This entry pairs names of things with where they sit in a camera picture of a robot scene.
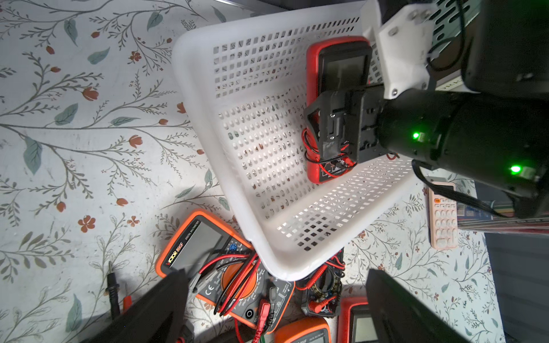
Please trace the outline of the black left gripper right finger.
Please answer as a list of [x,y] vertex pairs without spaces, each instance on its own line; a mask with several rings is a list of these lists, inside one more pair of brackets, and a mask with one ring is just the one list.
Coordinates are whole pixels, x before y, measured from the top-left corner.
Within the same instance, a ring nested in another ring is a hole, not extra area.
[[379,342],[468,342],[383,270],[369,271],[366,290]]

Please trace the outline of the orange multimeter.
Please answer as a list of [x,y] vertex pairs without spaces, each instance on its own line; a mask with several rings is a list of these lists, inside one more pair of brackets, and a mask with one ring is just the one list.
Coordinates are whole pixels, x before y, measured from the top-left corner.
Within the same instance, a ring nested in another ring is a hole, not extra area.
[[274,343],[331,343],[330,327],[321,317],[307,317],[278,329]]

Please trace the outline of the red ANENG multimeter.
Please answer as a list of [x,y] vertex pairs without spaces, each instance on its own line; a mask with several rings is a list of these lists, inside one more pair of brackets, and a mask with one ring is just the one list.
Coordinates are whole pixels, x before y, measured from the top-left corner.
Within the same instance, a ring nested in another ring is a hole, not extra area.
[[[325,91],[340,91],[367,85],[372,48],[362,36],[335,37],[312,44],[306,54],[307,105]],[[340,144],[335,157],[320,155],[318,131],[320,115],[307,118],[302,131],[307,160],[307,177],[314,184],[323,184],[348,173],[356,163],[346,156],[348,143]]]
[[367,297],[346,297],[341,299],[336,342],[379,342]]

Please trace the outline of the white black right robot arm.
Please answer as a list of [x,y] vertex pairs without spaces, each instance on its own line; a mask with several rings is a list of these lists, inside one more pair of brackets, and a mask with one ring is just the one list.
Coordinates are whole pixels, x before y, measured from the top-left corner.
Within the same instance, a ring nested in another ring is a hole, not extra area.
[[367,1],[360,36],[307,50],[307,177],[335,180],[383,156],[417,178],[445,169],[504,192],[520,219],[548,213],[548,3],[482,1],[460,39],[462,92],[430,80],[434,1]]

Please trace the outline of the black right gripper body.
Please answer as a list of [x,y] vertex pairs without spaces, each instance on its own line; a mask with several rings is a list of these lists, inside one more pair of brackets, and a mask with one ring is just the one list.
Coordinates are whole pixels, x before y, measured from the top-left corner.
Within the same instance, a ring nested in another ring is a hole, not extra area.
[[381,84],[325,91],[304,110],[321,162],[347,157],[360,164],[388,153],[379,140],[384,91]]

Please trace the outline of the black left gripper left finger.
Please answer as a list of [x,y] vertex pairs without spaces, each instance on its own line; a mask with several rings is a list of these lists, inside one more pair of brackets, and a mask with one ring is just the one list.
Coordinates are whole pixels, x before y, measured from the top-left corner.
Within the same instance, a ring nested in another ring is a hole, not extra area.
[[185,325],[188,276],[180,270],[168,274],[138,302],[89,342],[188,342]]

